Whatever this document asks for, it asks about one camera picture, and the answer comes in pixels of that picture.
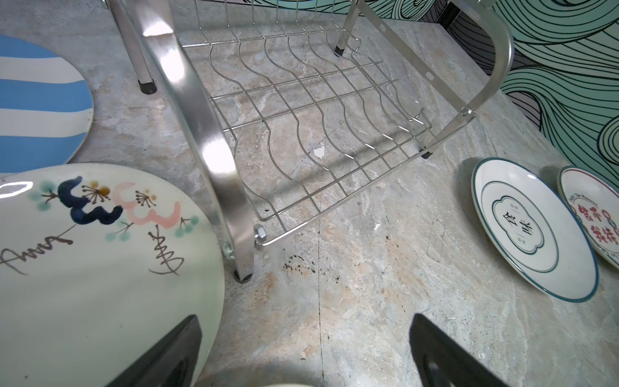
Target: red chinese character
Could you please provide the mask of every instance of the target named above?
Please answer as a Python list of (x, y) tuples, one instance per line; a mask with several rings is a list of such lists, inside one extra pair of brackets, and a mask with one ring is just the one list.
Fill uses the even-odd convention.
[(598, 241), (606, 243), (606, 237), (602, 235), (602, 232), (596, 226), (591, 226), (591, 231), (595, 234)]
[(597, 213), (597, 208), (591, 207), (589, 210), (593, 212), (593, 216), (596, 217), (598, 221), (602, 221), (602, 216)]
[(604, 234), (606, 234), (606, 237), (608, 238), (608, 242), (615, 242), (616, 245), (619, 245), (619, 242), (617, 242), (617, 238), (615, 238), (615, 236), (613, 235), (613, 232), (610, 231), (610, 228), (608, 227), (604, 227)]
[(587, 218), (588, 221), (593, 222), (593, 218), (591, 217), (591, 215), (589, 215), (589, 211), (587, 211), (587, 209), (585, 207), (582, 207), (580, 204), (578, 204), (578, 212), (584, 215), (584, 217)]

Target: wallpaper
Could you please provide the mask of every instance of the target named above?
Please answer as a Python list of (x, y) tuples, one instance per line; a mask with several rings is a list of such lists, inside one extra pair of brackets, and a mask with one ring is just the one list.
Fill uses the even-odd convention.
[[(368, 4), (382, 18), (437, 22), (448, 1)], [(279, 6), (345, 14), (350, 1), (279, 1)], [(493, 8), (511, 27), (516, 44), (503, 92), (571, 163), (619, 188), (619, 1), (497, 0)], [(494, 47), (475, 22), (460, 13), (447, 31), (491, 73)]]

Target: screw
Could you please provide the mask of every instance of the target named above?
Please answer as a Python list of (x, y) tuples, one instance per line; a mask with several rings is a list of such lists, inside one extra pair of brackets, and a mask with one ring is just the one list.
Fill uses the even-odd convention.
[(254, 226), (254, 238), (256, 243), (264, 243), (267, 241), (267, 230), (261, 224)]
[(232, 248), (232, 246), (230, 246), (228, 242), (225, 242), (223, 244), (223, 256), (226, 259), (234, 259), (234, 249)]

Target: metal dish rack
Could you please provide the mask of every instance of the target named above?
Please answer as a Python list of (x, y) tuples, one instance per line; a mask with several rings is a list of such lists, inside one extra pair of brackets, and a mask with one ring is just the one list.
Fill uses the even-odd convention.
[[(290, 23), (280, 16), (290, 11), (278, 3), (269, 10), (255, 7), (255, 0), (251, 8), (224, 1), (228, 37), (223, 38), (221, 30), (202, 28), (194, 0), (200, 40), (185, 45), (168, 0), (102, 1), (116, 21), (141, 90), (157, 90), (142, 50), (161, 78), (219, 210), (227, 241), (223, 252), (235, 260), (239, 282), (253, 275), (254, 249), (298, 231), (411, 160), (429, 157), (475, 118), (513, 59), (512, 36), (490, 8), (493, 0), (452, 0), (486, 30), (496, 51), (489, 81), (469, 103), (365, 0), (352, 0), (342, 26), (333, 14), (324, 23), (316, 7), (313, 16), (299, 12), (298, 1)], [(245, 28), (231, 25), (231, 7), (251, 16)], [(257, 23), (255, 13), (267, 11), (274, 22)], [(423, 108), (405, 107), (396, 80), (381, 61), (363, 53), (361, 40), (352, 35), (360, 13), (456, 109), (444, 128), (433, 129)], [(248, 141), (255, 141), (255, 148)]]

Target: metal leg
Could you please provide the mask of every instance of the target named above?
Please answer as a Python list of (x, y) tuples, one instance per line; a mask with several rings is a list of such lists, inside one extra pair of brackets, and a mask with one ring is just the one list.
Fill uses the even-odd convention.
[(346, 15), (346, 20), (344, 21), (345, 31), (342, 31), (340, 40), (337, 41), (337, 46), (335, 46), (335, 55), (342, 56), (344, 54), (346, 44), (348, 43), (348, 38), (350, 38), (352, 29), (355, 27), (357, 17), (359, 17), (359, 8), (357, 7), (357, 0), (353, 0), (350, 2), (350, 9), (348, 10), (348, 15)]
[(136, 33), (131, 27), (126, 11), (118, 0), (106, 0), (106, 2), (116, 22), (116, 26), (118, 26), (118, 31), (120, 31), (120, 36), (123, 39), (124, 47), (127, 49), (127, 54), (129, 54), (133, 70), (136, 71), (140, 90), (144, 94), (153, 94), (157, 91), (157, 86), (150, 76), (140, 43), (137, 41)]

